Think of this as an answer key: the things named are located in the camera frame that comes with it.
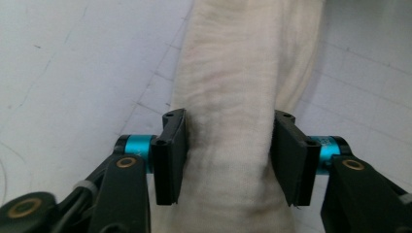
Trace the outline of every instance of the circular screw hole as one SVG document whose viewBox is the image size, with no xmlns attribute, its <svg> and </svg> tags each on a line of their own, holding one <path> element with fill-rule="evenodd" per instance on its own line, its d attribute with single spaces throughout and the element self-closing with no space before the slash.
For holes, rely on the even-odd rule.
<svg viewBox="0 0 412 233">
<path fill-rule="evenodd" d="M 12 206 L 12 208 L 8 212 L 8 216 L 9 218 L 29 216 L 37 211 L 37 209 L 39 209 L 41 205 L 42 200 L 40 198 L 28 198 Z"/>
<path fill-rule="evenodd" d="M 116 165 L 120 168 L 128 168 L 133 166 L 137 162 L 136 158 L 134 157 L 125 157 L 120 159 Z"/>
<path fill-rule="evenodd" d="M 342 163 L 343 163 L 343 165 L 345 165 L 346 167 L 348 167 L 348 168 L 350 168 L 350 169 L 353 169 L 353 170 L 360 171 L 360 170 L 363 170 L 363 169 L 364 169 L 363 164 L 361 164 L 361 163 L 359 163 L 359 162 L 357 162 L 357 161 L 355 161 L 355 160 L 352 160 L 352 159 L 343 160 Z"/>
</svg>

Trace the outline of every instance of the blue cylindrical joint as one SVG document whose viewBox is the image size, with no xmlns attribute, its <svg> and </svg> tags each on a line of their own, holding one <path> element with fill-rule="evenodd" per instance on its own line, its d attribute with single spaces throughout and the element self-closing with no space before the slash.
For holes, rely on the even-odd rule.
<svg viewBox="0 0 412 233">
<path fill-rule="evenodd" d="M 310 136 L 310 138 L 321 144 L 321 154 L 319 156 L 317 175 L 328 175 L 328 164 L 334 155 L 340 155 L 339 144 L 330 136 Z"/>
<path fill-rule="evenodd" d="M 153 136 L 154 135 L 130 135 L 124 148 L 124 153 L 141 156 L 145 160 L 147 174 L 153 172 L 151 155 L 151 140 Z"/>
</svg>

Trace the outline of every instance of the wrinkled towel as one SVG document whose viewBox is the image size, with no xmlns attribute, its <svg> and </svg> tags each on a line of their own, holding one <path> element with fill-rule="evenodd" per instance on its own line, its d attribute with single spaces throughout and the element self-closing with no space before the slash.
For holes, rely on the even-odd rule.
<svg viewBox="0 0 412 233">
<path fill-rule="evenodd" d="M 188 110 L 179 204 L 153 232 L 293 232 L 268 156 L 275 108 L 291 112 L 311 75 L 324 1 L 195 1 L 171 109 Z"/>
</svg>

